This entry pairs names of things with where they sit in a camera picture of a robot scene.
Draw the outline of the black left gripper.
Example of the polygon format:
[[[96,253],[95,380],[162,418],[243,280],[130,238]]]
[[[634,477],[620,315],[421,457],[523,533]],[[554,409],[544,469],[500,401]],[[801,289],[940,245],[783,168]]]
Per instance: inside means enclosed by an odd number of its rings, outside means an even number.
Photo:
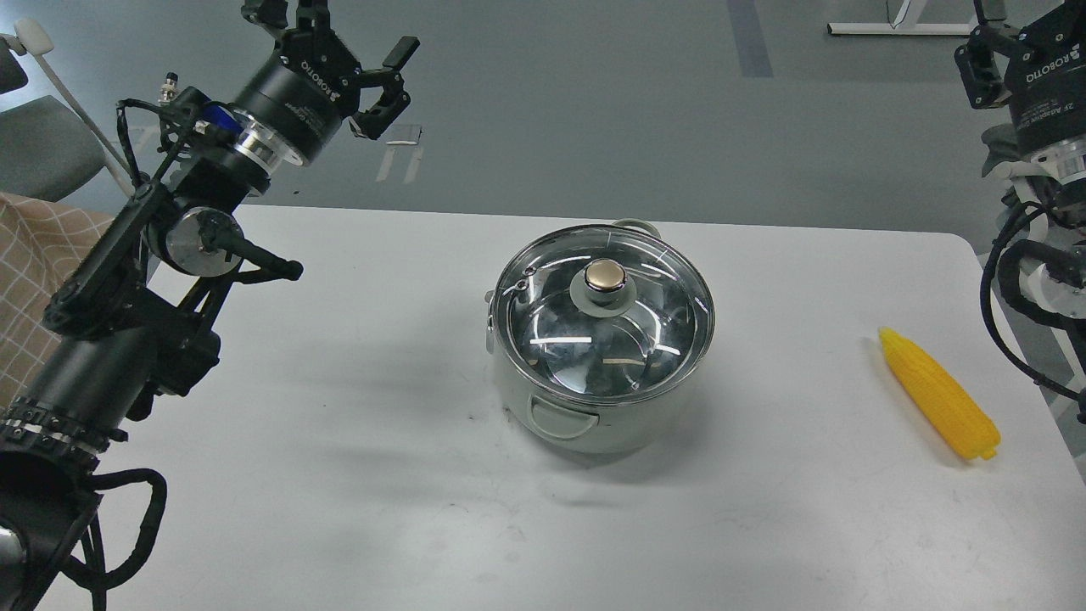
[[[361,63],[331,31],[327,1],[296,4],[291,28],[288,1],[242,3],[242,17],[268,31],[276,49],[232,106],[283,137],[299,163],[310,165],[349,115],[350,131],[370,140],[378,140],[395,123],[411,105],[402,71],[420,42],[417,37],[402,37],[381,67],[361,71]],[[372,107],[358,109],[358,90],[369,88],[383,91]]]

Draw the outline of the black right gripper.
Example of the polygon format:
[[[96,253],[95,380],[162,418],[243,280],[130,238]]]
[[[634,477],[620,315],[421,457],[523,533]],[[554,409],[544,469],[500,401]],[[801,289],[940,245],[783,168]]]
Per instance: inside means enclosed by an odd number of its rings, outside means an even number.
[[[1000,109],[1010,98],[1016,147],[1023,156],[1082,137],[1083,9],[1055,8],[1020,30],[1007,24],[1005,1],[974,1],[973,7],[977,23],[967,35],[967,43],[954,52],[971,109]],[[1010,90],[996,55],[1010,60],[1005,74]]]

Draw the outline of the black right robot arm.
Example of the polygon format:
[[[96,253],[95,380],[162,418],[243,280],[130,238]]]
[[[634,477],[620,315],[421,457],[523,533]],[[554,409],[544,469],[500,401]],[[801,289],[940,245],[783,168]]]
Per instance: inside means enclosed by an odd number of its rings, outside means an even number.
[[[994,323],[993,295],[1036,324],[1058,330],[1083,362],[1083,310],[1056,310],[1043,291],[1025,289],[1025,266],[1083,293],[1083,3],[1062,1],[1023,27],[1007,23],[1000,1],[973,4],[977,23],[955,64],[972,109],[1008,109],[1010,120],[982,136],[984,175],[1010,183],[1007,216],[982,264],[980,306],[989,336],[1035,385],[1074,405],[1083,421],[1083,390],[1070,389],[1024,362]]]

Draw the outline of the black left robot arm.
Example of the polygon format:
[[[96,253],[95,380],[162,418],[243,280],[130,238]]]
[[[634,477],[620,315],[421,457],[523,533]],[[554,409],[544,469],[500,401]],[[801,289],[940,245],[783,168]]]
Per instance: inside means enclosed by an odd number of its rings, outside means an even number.
[[[280,164],[306,166],[341,126],[377,140],[405,109],[402,37],[365,69],[325,1],[247,1],[274,39],[230,102],[168,73],[156,102],[123,99],[117,135],[132,196],[46,306],[59,347],[3,411],[3,608],[37,608],[59,575],[92,595],[132,580],[150,558],[168,486],[155,469],[101,474],[98,460],[151,413],[189,394],[220,360],[213,326],[237,283],[304,271],[249,241],[233,211],[266,193]]]

